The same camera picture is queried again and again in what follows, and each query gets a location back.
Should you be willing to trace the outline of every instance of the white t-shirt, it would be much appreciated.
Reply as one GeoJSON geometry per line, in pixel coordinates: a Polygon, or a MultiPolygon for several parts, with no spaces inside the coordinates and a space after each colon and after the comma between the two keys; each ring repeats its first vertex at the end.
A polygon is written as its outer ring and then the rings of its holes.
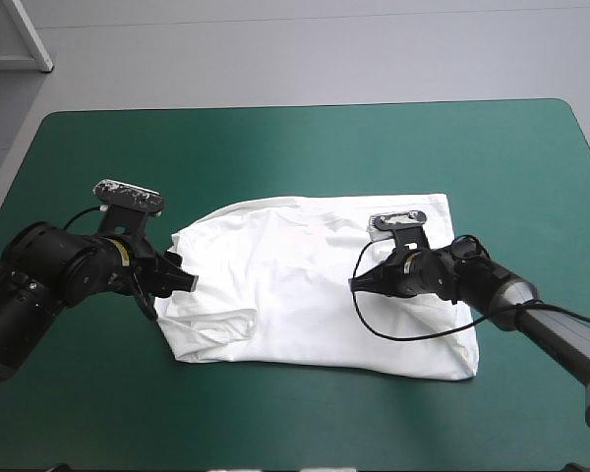
{"type": "MultiPolygon", "coordinates": [[[[271,361],[369,369],[427,379],[476,375],[473,328],[445,337],[394,342],[360,323],[348,279],[373,214],[423,211],[432,248],[450,244],[445,195],[311,199],[278,197],[226,206],[173,235],[195,292],[156,300],[158,323],[184,362],[271,361]]],[[[388,256],[374,245],[359,273],[388,256]]],[[[365,319],[394,336],[427,334],[472,321],[463,303],[358,293],[365,319]]]]}

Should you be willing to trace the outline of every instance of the wrinkled fabric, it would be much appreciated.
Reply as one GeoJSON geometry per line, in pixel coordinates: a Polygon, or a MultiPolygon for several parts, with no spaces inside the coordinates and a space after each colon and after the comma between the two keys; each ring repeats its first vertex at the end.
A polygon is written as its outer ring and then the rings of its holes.
{"type": "MultiPolygon", "coordinates": [[[[373,214],[419,209],[432,248],[453,239],[445,195],[278,197],[226,206],[172,236],[182,268],[199,276],[195,292],[157,299],[158,323],[184,362],[270,361],[369,369],[426,379],[476,375],[474,328],[445,337],[394,342],[360,323],[348,279],[373,214]]],[[[371,247],[359,273],[390,254],[371,247]]],[[[472,321],[463,303],[436,295],[411,299],[358,294],[376,330],[413,336],[472,321]]]]}

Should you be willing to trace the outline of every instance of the green tabletop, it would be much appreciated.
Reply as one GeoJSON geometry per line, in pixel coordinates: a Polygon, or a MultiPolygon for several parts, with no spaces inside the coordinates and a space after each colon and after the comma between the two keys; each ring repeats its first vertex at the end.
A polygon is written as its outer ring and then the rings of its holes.
{"type": "MultiPolygon", "coordinates": [[[[166,198],[147,230],[160,249],[248,199],[446,193],[457,234],[590,315],[590,149],[560,100],[55,113],[0,211],[0,252],[33,221],[96,205],[105,177],[166,198]]],[[[133,300],[98,295],[0,384],[0,467],[590,466],[583,387],[522,334],[481,324],[478,339],[479,374],[458,383],[190,365],[133,300]]]]}

